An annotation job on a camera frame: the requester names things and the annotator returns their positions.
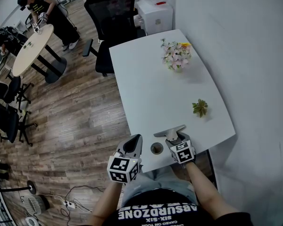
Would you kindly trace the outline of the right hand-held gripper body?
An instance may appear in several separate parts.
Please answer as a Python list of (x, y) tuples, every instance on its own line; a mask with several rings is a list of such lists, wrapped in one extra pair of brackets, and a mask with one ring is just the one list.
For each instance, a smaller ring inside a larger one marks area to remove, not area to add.
[(154, 137), (165, 137), (172, 158), (183, 168), (189, 162), (195, 163), (196, 151), (191, 143), (190, 136), (183, 133), (185, 125), (177, 126), (154, 134)]

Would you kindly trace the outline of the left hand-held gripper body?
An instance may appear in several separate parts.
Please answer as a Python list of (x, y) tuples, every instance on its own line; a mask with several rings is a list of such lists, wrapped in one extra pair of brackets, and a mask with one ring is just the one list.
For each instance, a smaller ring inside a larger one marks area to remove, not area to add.
[(107, 172), (111, 181), (130, 183), (141, 171), (142, 136), (132, 135), (117, 146), (109, 157)]

